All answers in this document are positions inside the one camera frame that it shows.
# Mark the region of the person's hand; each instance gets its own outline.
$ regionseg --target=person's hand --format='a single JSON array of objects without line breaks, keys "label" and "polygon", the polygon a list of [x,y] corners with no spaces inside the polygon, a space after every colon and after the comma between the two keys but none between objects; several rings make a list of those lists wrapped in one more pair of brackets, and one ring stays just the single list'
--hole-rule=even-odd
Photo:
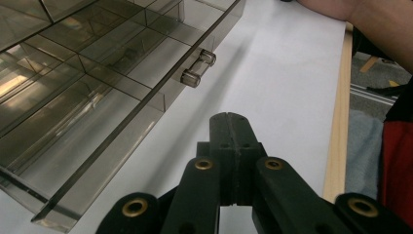
[{"label": "person's hand", "polygon": [[325,16],[349,21],[363,0],[297,0],[303,6]]}]

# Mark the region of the person's arm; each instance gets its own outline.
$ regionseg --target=person's arm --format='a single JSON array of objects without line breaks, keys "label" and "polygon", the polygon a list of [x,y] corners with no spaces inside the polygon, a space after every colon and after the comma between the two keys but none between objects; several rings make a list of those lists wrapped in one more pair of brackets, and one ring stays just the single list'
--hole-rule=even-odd
[{"label": "person's arm", "polygon": [[298,0],[309,9],[346,20],[413,74],[413,1]]}]

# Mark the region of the transparent drawer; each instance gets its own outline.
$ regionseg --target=transparent drawer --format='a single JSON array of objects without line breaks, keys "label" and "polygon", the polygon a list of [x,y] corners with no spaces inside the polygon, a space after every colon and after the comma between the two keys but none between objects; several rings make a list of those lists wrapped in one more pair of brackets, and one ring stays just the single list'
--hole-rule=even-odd
[{"label": "transparent drawer", "polygon": [[42,4],[52,25],[0,54],[0,186],[67,232],[199,84],[244,0]]}]

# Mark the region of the brass ring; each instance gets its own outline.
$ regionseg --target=brass ring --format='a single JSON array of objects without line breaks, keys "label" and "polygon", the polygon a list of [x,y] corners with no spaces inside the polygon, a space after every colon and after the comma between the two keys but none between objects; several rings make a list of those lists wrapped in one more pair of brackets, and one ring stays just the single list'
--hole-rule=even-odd
[{"label": "brass ring", "polygon": [[349,207],[359,215],[367,217],[375,217],[379,215],[377,208],[364,199],[350,198],[348,204]]},{"label": "brass ring", "polygon": [[212,161],[209,159],[200,159],[195,163],[195,167],[199,170],[208,170],[212,168]]},{"label": "brass ring", "polygon": [[138,215],[142,215],[148,209],[148,202],[142,198],[136,198],[133,200],[128,201],[122,207],[122,213],[124,216],[128,217],[135,217]]},{"label": "brass ring", "polygon": [[282,161],[274,158],[267,159],[265,160],[265,167],[271,170],[280,170],[282,168]]}]

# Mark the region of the person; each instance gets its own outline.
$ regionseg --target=person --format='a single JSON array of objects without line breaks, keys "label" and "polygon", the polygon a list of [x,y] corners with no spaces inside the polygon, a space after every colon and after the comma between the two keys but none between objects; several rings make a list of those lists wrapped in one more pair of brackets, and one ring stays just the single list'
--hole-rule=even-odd
[{"label": "person", "polygon": [[[412,0],[297,0],[345,20],[377,48],[413,73]],[[386,116],[378,200],[413,228],[413,79]]]},{"label": "person", "polygon": [[413,2],[411,0],[297,0],[325,16],[360,30],[386,55],[413,74]]}]

